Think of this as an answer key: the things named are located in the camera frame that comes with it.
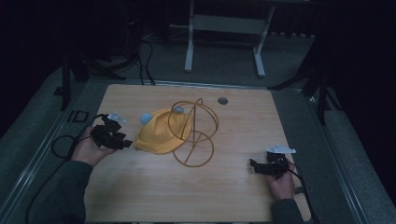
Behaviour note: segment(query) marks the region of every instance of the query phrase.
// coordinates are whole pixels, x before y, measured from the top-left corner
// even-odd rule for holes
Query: gray carpet
[[[159,81],[162,80],[242,88],[264,88],[292,77],[312,43],[312,39],[305,37],[287,39],[284,36],[269,36],[262,53],[267,76],[259,78],[256,76],[251,48],[248,46],[215,46],[207,38],[197,39],[192,72],[185,73],[183,68],[187,48],[183,34],[175,36],[170,42],[158,41],[155,35],[146,39],[154,48],[148,68],[153,78],[158,81],[157,84],[169,84]],[[141,55],[143,61],[148,58],[149,45],[142,45]],[[117,82],[139,84],[138,71],[137,66],[134,66],[121,72],[120,75],[128,79]],[[16,184],[21,172],[37,149],[41,148],[43,142],[50,143],[50,136],[47,134],[77,134],[83,124],[68,121],[72,111],[89,112],[90,116],[96,114],[106,86],[116,81],[93,77],[87,84],[75,81],[72,83],[74,102],[66,111],[60,112],[62,99],[52,93],[55,87],[61,85],[61,73],[57,71],[52,74],[1,139],[1,215],[7,211],[4,204],[15,205],[6,214],[9,223],[23,223],[27,204],[44,179],[61,162],[47,147],[37,175],[34,179],[26,180],[27,184],[31,181],[30,188],[21,197],[17,197],[15,203],[6,202],[7,197],[13,195],[12,190],[18,186]],[[321,126],[314,113],[316,104],[297,91],[303,85],[304,80],[287,90],[274,91],[274,99],[288,142],[299,151],[294,156],[295,162],[303,170],[320,222],[393,223],[396,219],[395,208],[376,177],[345,114],[332,107],[332,111],[326,112],[327,126]],[[61,145],[63,146],[59,150],[65,153],[67,142]]]

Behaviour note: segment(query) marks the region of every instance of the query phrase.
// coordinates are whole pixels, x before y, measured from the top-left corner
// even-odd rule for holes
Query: dark background
[[[331,66],[330,86],[335,88],[341,106],[395,203],[396,180],[392,173],[396,152],[392,140],[396,138],[396,7],[391,1],[349,0],[341,7],[335,7],[335,1],[315,2],[324,5],[304,4],[296,9],[295,5],[278,3],[271,31],[316,36],[318,47],[308,53],[306,62],[315,66],[317,60],[324,60]],[[125,42],[125,36],[118,35],[121,39],[117,40],[108,34],[125,29],[122,21],[125,18],[120,18],[123,14],[119,8],[125,3],[139,4],[114,1],[107,6],[106,1],[97,1],[94,7],[92,1],[0,2],[0,135],[22,112],[43,80],[61,66],[66,52],[78,49],[103,60],[110,53],[124,53],[115,43]],[[188,23],[188,6],[188,1],[183,0],[145,1],[128,11],[128,21],[144,19],[166,38],[168,24]],[[246,15],[232,1],[216,11],[221,8],[225,15]],[[260,11],[251,13],[261,15]],[[309,57],[313,54],[322,58]]]

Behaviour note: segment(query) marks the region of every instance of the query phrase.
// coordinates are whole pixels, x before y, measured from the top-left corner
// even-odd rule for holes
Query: wooden table
[[[220,97],[227,98],[228,104],[219,104]],[[127,120],[120,132],[127,134],[126,139],[134,140],[142,127],[139,120],[142,114],[171,107],[178,101],[195,102],[198,98],[219,117],[219,129],[212,137],[215,145],[212,160],[191,168],[177,162],[173,153],[159,155],[134,147],[120,150],[106,157],[92,173],[85,194],[88,222],[271,220],[270,206],[274,202],[271,191],[263,176],[254,174],[249,165],[249,159],[265,162],[267,147],[288,145],[271,92],[110,85],[98,113],[117,110]],[[198,122],[197,128],[213,131],[210,119]],[[195,153],[195,158],[199,158],[199,153]],[[296,187],[300,186],[298,179],[295,181]],[[297,195],[296,201],[304,220],[309,220],[304,195]]]

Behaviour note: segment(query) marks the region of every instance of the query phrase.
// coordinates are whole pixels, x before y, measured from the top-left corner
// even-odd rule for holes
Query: person
[[[93,170],[102,159],[116,152],[116,149],[98,147],[90,138],[92,128],[87,128],[73,152],[70,161],[60,170],[56,188],[37,207],[33,224],[84,223],[86,218],[84,192]],[[275,224],[304,223],[297,203],[294,201],[294,181],[286,172],[279,179],[266,175],[277,202],[271,206]]]
[[[289,163],[289,169],[294,170],[294,165]],[[301,212],[294,201],[294,180],[290,171],[279,179],[275,176],[265,175],[276,202],[271,206],[274,224],[300,224],[304,223]]]

